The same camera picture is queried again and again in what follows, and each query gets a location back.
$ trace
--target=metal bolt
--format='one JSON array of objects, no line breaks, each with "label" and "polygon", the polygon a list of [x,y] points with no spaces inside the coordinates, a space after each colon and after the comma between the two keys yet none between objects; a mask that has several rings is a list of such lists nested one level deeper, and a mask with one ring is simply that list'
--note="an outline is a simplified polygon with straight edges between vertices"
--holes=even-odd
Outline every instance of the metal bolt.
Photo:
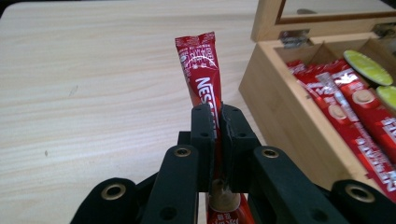
[{"label": "metal bolt", "polygon": [[177,157],[188,157],[190,156],[190,154],[191,154],[191,150],[189,150],[188,148],[181,147],[175,150],[175,155]]},{"label": "metal bolt", "polygon": [[358,185],[346,185],[346,193],[363,203],[373,203],[375,201],[375,196],[369,190]]},{"label": "metal bolt", "polygon": [[101,196],[105,200],[113,201],[122,197],[122,195],[124,195],[125,192],[126,192],[125,185],[121,183],[115,183],[115,184],[107,185],[107,187],[105,187],[102,190]]},{"label": "metal bolt", "polygon": [[274,159],[274,158],[277,158],[279,156],[279,153],[277,153],[275,150],[266,148],[266,149],[262,150],[262,155],[264,157]]}]

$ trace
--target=wooden tea box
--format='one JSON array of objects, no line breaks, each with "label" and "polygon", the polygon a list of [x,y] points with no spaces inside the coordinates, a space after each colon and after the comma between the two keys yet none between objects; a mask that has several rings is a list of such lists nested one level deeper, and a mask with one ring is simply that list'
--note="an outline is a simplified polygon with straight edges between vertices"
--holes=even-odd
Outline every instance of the wooden tea box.
[{"label": "wooden tea box", "polygon": [[[283,149],[315,184],[356,179],[384,192],[290,73],[287,62],[330,63],[347,49],[396,80],[396,10],[380,0],[260,0],[256,42],[240,84],[266,144]],[[391,192],[395,182],[384,180]]]}]

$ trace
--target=metal hinge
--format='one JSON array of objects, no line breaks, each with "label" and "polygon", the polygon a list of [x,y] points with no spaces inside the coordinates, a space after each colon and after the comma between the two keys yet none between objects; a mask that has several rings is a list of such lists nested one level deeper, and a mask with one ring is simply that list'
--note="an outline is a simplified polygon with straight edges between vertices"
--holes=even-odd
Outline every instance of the metal hinge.
[{"label": "metal hinge", "polygon": [[308,42],[309,29],[305,30],[293,30],[293,31],[282,31],[279,34],[279,39],[285,46],[285,49],[298,48]]},{"label": "metal hinge", "polygon": [[379,36],[379,38],[394,38],[396,37],[395,22],[380,23],[374,26],[373,32]]}]

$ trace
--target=red coffee packet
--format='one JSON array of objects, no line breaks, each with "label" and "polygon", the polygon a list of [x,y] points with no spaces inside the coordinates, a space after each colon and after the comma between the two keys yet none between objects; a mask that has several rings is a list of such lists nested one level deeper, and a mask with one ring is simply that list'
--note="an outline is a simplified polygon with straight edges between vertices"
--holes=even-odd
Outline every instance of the red coffee packet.
[{"label": "red coffee packet", "polygon": [[334,82],[367,132],[382,147],[389,160],[396,164],[396,118],[346,61],[338,60],[329,67]]},{"label": "red coffee packet", "polygon": [[297,74],[306,69],[305,64],[301,60],[296,60],[293,62],[286,63],[286,66],[289,68],[289,71],[292,74]]},{"label": "red coffee packet", "polygon": [[[183,69],[193,106],[209,104],[211,109],[213,116],[213,131],[216,138],[214,181],[217,181],[222,178],[220,169],[222,147],[219,125],[219,116],[221,114],[221,85],[215,41],[214,32],[196,36],[182,36],[175,39],[181,68]],[[209,198],[206,201],[207,223],[225,224],[232,223],[232,221],[238,221],[236,222],[238,224],[254,223],[245,195],[231,192],[227,192],[227,194],[238,196],[239,203],[237,208],[232,212],[216,211],[216,215],[212,216],[214,210],[209,206],[210,203],[208,200],[214,199]],[[212,203],[224,203],[220,199],[217,200],[217,202]]]},{"label": "red coffee packet", "polygon": [[367,177],[372,178],[385,194],[396,202],[394,168],[364,130],[347,99],[326,69],[326,65],[321,65],[297,73],[295,76],[365,167],[368,172]]}]

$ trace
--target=light wood surface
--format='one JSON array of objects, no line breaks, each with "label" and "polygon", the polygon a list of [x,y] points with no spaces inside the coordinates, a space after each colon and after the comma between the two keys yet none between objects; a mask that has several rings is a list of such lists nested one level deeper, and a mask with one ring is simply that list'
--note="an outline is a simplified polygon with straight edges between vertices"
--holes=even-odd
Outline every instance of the light wood surface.
[{"label": "light wood surface", "polygon": [[[175,37],[215,31],[222,99],[254,49],[257,1],[20,3],[0,20],[1,223],[68,223],[98,183],[157,172],[188,131]],[[199,222],[205,223],[203,197]]]}]

